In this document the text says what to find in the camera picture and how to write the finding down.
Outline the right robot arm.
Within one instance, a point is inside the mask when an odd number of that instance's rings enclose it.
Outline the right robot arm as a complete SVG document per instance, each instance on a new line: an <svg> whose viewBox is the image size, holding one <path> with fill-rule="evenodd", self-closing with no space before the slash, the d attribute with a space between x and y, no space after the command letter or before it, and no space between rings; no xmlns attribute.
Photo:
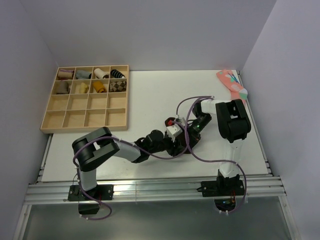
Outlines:
<svg viewBox="0 0 320 240"><path fill-rule="evenodd" d="M220 163L216 189L222 195L229 194L234 185L241 184L239 172L243 172L239 162L241 160L242 145L251 131L251 123L245 105L241 99L229 101L200 97L191 107L190 113L196 117L191 126L185 127L185 143L192 154L190 142L192 137L200 134L214 115L220 136L225 140L226 156L222 160L213 160Z"/></svg>

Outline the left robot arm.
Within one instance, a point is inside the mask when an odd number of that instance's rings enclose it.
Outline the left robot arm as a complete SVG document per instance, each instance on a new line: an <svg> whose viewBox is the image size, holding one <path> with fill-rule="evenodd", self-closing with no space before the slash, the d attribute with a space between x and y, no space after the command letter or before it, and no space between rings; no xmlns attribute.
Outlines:
<svg viewBox="0 0 320 240"><path fill-rule="evenodd" d="M79 194L86 200L96 197L97 168L111 157L139 164L156 153L166 151L174 158L184 154L188 149L179 140L173 141L167 133L160 130L153 130L145 137L127 142L114 136L107 127L101 127L76 139L71 147L81 185Z"/></svg>

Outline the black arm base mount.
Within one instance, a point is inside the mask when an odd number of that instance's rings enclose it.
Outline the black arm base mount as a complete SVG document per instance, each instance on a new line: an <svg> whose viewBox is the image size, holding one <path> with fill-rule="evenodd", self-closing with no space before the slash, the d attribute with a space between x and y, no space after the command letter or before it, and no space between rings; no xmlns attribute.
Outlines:
<svg viewBox="0 0 320 240"><path fill-rule="evenodd" d="M217 180L202 181L197 192L201 193L203 197L231 197L243 196L245 194L245 187L242 180L235 182L228 181L222 183Z"/></svg>

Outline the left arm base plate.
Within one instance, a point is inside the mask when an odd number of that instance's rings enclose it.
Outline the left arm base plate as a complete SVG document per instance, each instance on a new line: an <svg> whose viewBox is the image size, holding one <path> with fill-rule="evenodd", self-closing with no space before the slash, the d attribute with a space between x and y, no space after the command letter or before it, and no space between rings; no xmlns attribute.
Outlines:
<svg viewBox="0 0 320 240"><path fill-rule="evenodd" d="M109 201L113 199L114 186L112 184L97 185L95 188L86 191L87 195L100 201ZM89 201L78 185L71 185L67 200L69 202Z"/></svg>

